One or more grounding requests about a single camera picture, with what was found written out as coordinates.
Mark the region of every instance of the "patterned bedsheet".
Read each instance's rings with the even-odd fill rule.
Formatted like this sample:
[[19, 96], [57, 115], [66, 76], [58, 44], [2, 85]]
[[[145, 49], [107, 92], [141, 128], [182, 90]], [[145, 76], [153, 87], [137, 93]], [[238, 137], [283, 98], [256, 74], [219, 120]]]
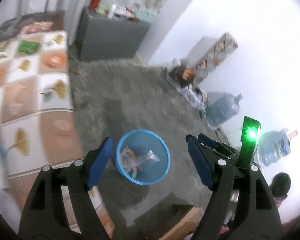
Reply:
[[[42, 166], [63, 167], [83, 157], [74, 127], [63, 15], [27, 15], [0, 27], [0, 52], [5, 53], [0, 56], [0, 144], [10, 190], [21, 208]], [[38, 51], [18, 50], [24, 41], [39, 43]], [[78, 231], [67, 187], [62, 191], [69, 224]], [[112, 236], [114, 225], [98, 189], [89, 195]]]

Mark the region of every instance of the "ginkgo leaf print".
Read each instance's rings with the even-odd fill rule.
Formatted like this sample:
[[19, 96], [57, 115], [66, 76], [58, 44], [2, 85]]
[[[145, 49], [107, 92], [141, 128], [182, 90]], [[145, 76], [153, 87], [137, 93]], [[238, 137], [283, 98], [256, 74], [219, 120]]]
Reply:
[[60, 99], [66, 99], [67, 88], [66, 88], [66, 84], [61, 79], [58, 79], [55, 86], [51, 89], [57, 93]]
[[30, 60], [25, 59], [19, 66], [19, 69], [21, 69], [24, 72], [27, 72], [30, 67], [30, 64], [31, 64]]
[[28, 136], [22, 128], [18, 128], [15, 136], [14, 145], [11, 148], [17, 148], [24, 156], [29, 155]]
[[60, 45], [60, 43], [63, 41], [63, 35], [61, 34], [58, 34], [55, 38], [54, 38], [54, 41]]

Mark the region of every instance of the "white screw head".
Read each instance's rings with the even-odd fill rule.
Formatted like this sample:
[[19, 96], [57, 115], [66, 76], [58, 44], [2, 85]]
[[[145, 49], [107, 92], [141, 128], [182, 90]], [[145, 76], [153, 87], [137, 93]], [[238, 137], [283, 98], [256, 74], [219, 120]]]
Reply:
[[256, 165], [251, 165], [250, 169], [252, 169], [253, 171], [258, 171], [259, 168]]
[[42, 167], [42, 171], [48, 171], [48, 170], [50, 170], [50, 165], [44, 165]]
[[227, 162], [225, 160], [223, 160], [223, 159], [220, 159], [220, 160], [218, 160], [218, 164], [220, 166], [225, 166], [225, 165], [227, 165]]
[[74, 162], [74, 166], [81, 166], [83, 164], [83, 161], [82, 160], [76, 160]]

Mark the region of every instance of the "plastic bag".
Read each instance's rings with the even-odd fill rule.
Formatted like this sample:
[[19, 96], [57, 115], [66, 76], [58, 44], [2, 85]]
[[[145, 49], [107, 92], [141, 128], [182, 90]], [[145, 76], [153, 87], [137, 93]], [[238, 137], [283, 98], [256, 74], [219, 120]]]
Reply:
[[142, 171], [144, 163], [157, 163], [159, 158], [149, 150], [145, 155], [140, 155], [132, 151], [129, 147], [125, 147], [121, 151], [121, 165], [124, 171], [133, 179], [136, 178], [138, 171]]

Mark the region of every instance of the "gray cabinet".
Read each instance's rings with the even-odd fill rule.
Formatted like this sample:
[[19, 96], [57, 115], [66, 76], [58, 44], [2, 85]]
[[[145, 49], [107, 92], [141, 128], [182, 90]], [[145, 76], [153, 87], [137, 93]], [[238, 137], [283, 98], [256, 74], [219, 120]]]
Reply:
[[84, 8], [77, 30], [76, 46], [82, 61], [132, 58], [150, 24], [109, 19]]

